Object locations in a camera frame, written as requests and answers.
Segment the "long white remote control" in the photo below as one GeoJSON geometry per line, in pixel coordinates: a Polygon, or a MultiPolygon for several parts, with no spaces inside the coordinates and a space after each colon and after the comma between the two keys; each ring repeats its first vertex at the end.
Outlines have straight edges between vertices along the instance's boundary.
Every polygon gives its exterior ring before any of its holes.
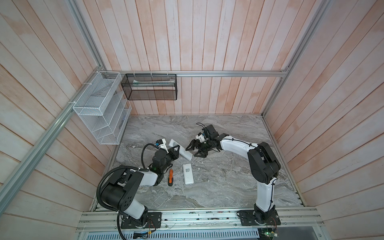
{"type": "Polygon", "coordinates": [[[175,147],[175,146],[179,146],[179,154],[181,156],[183,156],[185,159],[187,159],[188,161],[191,161],[192,158],[193,158],[193,154],[186,151],[186,149],[180,145],[179,143],[177,143],[175,140],[171,139],[170,143],[169,143],[169,147],[175,147]]]}

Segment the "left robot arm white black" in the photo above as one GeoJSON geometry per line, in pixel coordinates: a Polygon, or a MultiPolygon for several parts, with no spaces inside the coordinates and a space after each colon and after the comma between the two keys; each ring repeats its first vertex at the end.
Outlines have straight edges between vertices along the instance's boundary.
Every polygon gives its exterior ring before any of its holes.
{"type": "Polygon", "coordinates": [[[126,218],[142,220],[147,217],[148,208],[137,200],[136,193],[141,186],[157,186],[165,173],[180,155],[180,145],[167,150],[158,147],[152,164],[147,168],[121,165],[107,172],[101,179],[96,197],[105,209],[115,211],[126,218]]]}

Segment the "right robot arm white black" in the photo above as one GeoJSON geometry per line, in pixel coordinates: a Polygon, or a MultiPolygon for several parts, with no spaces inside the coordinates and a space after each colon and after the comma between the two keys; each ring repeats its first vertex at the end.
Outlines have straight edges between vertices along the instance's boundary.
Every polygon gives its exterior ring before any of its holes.
{"type": "Polygon", "coordinates": [[[202,127],[202,132],[198,133],[187,147],[187,151],[197,150],[195,157],[206,158],[209,151],[223,150],[240,155],[249,161],[251,174],[257,181],[257,199],[253,210],[237,212],[242,226],[280,225],[274,192],[281,164],[270,145],[266,142],[248,143],[225,133],[219,134],[213,125],[205,126],[202,123],[197,125],[202,127]]]}

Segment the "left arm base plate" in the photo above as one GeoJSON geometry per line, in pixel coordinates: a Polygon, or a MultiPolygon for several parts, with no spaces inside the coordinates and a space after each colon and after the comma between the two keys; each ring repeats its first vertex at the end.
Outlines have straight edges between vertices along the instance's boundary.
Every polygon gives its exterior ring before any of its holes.
{"type": "Polygon", "coordinates": [[[133,217],[123,217],[121,229],[159,229],[162,223],[161,212],[144,212],[142,217],[135,219],[133,217]]]}

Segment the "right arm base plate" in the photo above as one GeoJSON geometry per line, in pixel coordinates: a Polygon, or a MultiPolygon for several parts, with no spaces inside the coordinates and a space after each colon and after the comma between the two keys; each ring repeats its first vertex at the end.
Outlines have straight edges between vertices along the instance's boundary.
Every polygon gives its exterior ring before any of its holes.
{"type": "Polygon", "coordinates": [[[275,209],[272,209],[266,213],[255,210],[243,210],[238,211],[242,226],[279,226],[281,225],[280,217],[275,209]]]}

